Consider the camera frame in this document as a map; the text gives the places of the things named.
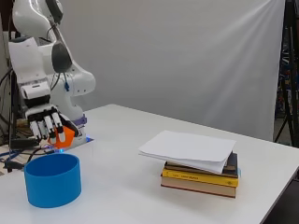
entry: white backdrop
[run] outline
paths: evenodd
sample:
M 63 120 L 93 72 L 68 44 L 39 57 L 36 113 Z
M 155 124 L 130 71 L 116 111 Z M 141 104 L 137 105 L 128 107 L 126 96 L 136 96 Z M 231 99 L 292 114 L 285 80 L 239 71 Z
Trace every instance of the white backdrop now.
M 62 0 L 94 73 L 84 109 L 118 104 L 272 140 L 284 0 Z

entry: blue bowl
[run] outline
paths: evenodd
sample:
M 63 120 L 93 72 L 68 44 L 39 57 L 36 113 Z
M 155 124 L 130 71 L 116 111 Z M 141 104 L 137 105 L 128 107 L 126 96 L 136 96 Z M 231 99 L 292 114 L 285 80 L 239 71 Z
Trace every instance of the blue bowl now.
M 41 208 L 62 206 L 81 193 L 78 157 L 51 154 L 37 158 L 24 167 L 28 201 Z

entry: book spine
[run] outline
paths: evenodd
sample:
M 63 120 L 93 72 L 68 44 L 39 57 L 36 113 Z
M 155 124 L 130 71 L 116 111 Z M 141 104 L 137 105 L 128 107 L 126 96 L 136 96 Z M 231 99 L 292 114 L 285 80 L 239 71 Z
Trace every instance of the book spine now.
M 200 175 L 200 174 L 172 171 L 166 169 L 163 169 L 162 176 L 203 182 L 208 184 L 223 185 L 223 186 L 234 187 L 234 188 L 236 188 L 238 185 L 237 178 L 230 178 L 230 177 L 216 176 L 216 175 Z

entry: white table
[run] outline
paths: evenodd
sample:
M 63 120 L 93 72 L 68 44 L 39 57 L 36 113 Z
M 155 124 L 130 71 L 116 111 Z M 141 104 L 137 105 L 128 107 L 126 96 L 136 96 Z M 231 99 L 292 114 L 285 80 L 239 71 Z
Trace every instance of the white table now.
M 27 202 L 23 173 L 0 177 L 1 223 L 260 223 L 299 164 L 299 150 L 117 105 L 86 113 L 95 141 L 72 149 L 81 163 L 82 193 L 54 209 Z M 237 141 L 242 170 L 236 199 L 160 187 L 164 163 L 138 156 L 163 130 Z

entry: stack of books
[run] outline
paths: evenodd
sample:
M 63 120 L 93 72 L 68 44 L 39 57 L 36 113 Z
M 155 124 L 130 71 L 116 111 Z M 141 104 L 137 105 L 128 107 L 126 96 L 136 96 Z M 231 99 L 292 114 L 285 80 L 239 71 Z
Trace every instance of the stack of books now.
M 237 171 L 237 155 L 233 152 L 224 165 L 222 174 L 167 161 L 162 172 L 161 186 L 235 198 Z

